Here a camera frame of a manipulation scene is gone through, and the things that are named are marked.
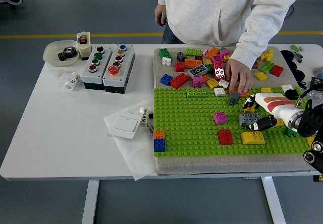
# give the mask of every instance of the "red button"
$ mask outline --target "red button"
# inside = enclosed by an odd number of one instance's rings
[[[116,75],[119,72],[120,68],[116,65],[112,65],[110,66],[107,71],[111,74],[111,75]]]

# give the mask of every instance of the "orange stripe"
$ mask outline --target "orange stripe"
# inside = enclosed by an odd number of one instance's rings
[[[275,101],[275,100],[288,100],[288,98],[286,97],[267,97],[265,99],[263,99],[266,103],[269,103],[271,101]]]

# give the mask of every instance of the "white hoodie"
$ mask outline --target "white hoodie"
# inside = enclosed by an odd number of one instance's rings
[[[295,0],[158,0],[167,22],[185,44],[228,46],[231,58],[252,67],[282,27]]]

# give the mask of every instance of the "table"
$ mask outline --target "table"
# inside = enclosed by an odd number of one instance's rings
[[[289,49],[288,44],[272,45]],[[307,86],[316,58],[323,49],[314,44],[298,44],[304,51],[301,64]],[[131,179],[131,173],[108,134],[103,118],[153,96],[152,61],[156,48],[165,45],[134,45],[135,63],[125,94],[86,90],[82,83],[74,91],[60,85],[56,71],[82,73],[86,61],[69,67],[53,68],[45,64],[17,127],[0,174],[7,180],[89,180],[83,223],[93,222],[99,180]],[[158,176],[150,178],[225,178],[261,177],[274,222],[283,221],[272,176],[319,175],[317,171],[299,173],[217,174]]]

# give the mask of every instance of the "green baseplate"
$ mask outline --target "green baseplate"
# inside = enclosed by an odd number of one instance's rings
[[[299,94],[301,89],[295,87]],[[266,141],[261,145],[243,145],[241,133],[251,131],[239,124],[239,114],[243,114],[240,98],[234,106],[228,104],[229,95],[216,97],[212,89],[206,89],[206,98],[187,98],[187,89],[156,88],[154,89],[154,129],[164,130],[166,134],[166,151],[155,152],[156,157],[193,157],[193,156],[242,156],[242,155],[278,155],[303,154],[309,150],[306,138],[288,137],[285,126],[273,127],[263,131]],[[273,93],[284,94],[281,87],[271,88]],[[260,93],[254,88],[249,94]],[[215,112],[224,111],[228,122],[216,125],[213,119]],[[263,108],[255,113],[268,116]],[[233,144],[221,146],[218,130],[231,130]]]

